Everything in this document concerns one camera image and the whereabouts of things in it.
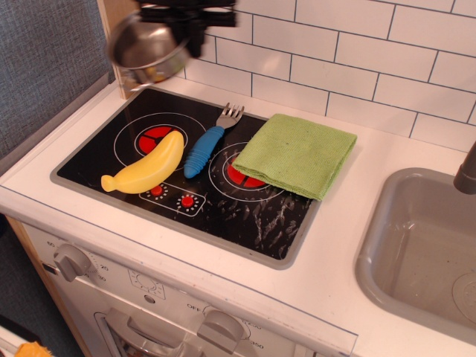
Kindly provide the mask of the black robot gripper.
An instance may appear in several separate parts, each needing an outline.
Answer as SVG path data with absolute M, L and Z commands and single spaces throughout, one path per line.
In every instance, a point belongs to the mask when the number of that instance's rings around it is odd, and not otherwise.
M 236 27 L 236 1 L 137 1 L 145 22 L 164 24 L 189 23 L 189 52 L 193 58 L 202 55 L 206 27 Z

